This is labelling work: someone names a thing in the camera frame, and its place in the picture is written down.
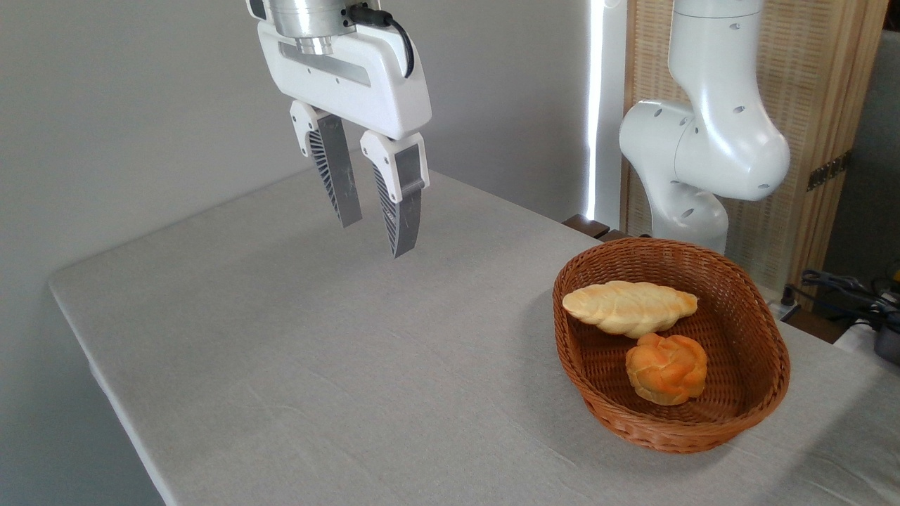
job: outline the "wicker basket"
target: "wicker basket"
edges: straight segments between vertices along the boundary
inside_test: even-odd
[[[625,355],[633,339],[575,320],[563,297],[615,279],[649,281],[698,297],[697,312],[661,335],[696,339],[708,355],[706,390],[678,406],[635,393]],[[788,350],[753,281],[727,258],[666,239],[619,239],[569,261],[553,287],[556,346],[562,367],[590,412],[618,436],[671,453],[717,447],[760,423],[788,389]]]

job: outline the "robotic arm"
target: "robotic arm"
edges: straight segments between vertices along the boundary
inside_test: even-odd
[[[415,46],[377,2],[247,0],[247,9],[259,20],[272,79],[294,99],[301,154],[314,158],[344,227],[362,212],[342,118],[368,129],[360,144],[373,163],[396,258],[419,234],[428,163],[417,131],[431,119],[431,102]]]
[[[694,105],[645,100],[619,144],[641,177],[653,236],[725,252],[728,216],[713,194],[757,201],[788,172],[788,142],[756,82],[763,0],[675,0],[669,70]]]

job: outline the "white tablecloth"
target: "white tablecloth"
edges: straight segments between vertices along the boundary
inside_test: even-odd
[[[391,259],[370,179],[345,230],[307,172],[53,276],[168,504],[900,504],[900,378],[781,325],[762,424],[634,446],[556,355],[553,280],[596,242],[434,174]]]

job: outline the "bread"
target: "bread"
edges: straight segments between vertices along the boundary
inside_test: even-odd
[[[628,350],[625,369],[638,395],[662,406],[673,406],[703,392],[707,353],[691,338],[647,334]]]
[[[653,283],[610,281],[567,294],[562,307],[575,318],[607,334],[638,339],[671,329],[679,318],[697,311],[697,297]]]

